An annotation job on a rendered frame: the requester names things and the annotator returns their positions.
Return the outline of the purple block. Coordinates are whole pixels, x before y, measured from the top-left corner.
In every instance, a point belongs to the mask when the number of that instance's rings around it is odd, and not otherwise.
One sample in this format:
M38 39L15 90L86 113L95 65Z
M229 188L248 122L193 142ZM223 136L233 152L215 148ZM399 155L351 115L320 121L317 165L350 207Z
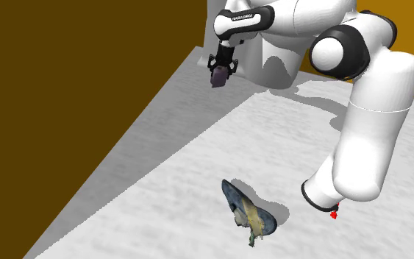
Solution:
M226 67L215 67L210 77L210 83L212 87L219 88L225 86L228 75L228 69Z

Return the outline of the blue shell-shaped object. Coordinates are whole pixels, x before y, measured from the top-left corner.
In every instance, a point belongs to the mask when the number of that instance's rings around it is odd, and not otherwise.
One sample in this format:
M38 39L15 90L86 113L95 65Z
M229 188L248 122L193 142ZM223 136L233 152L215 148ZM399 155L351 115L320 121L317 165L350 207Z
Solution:
M256 206L239 188L227 180L222 180L221 190L234 214L236 225L250 229L250 247L254 247L256 238L263 239L264 236L275 232L277 221L274 216Z

